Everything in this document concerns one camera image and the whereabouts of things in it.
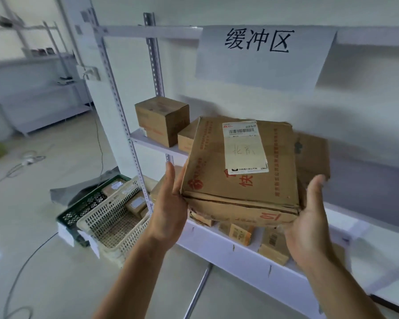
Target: red logo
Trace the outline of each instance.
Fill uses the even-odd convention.
[[[199,190],[202,188],[202,181],[199,179],[191,179],[188,181],[189,187],[195,190]]]

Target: barcode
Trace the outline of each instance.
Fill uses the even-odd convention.
[[[276,246],[277,239],[278,239],[278,235],[277,234],[271,234],[271,237],[269,238],[269,244],[272,245],[272,246]]]
[[[238,129],[238,130],[229,130],[229,134],[236,134],[236,133],[247,133],[247,132],[254,132],[253,128],[248,129]]]

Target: tile floor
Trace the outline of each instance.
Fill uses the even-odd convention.
[[[27,257],[56,231],[63,208],[50,201],[49,189],[99,175],[101,159],[93,114],[87,113],[9,142],[0,159],[0,178],[36,150],[46,159],[0,182],[0,318],[11,284]],[[116,163],[100,127],[104,170]],[[207,262],[181,247],[166,256],[147,318],[182,318]],[[10,311],[31,306],[34,318],[90,318],[117,277],[118,269],[89,250],[70,247],[58,236],[28,263],[14,291]],[[390,318],[399,316],[387,312]],[[219,268],[213,271],[192,318],[305,318]],[[12,319],[27,318],[24,311]]]

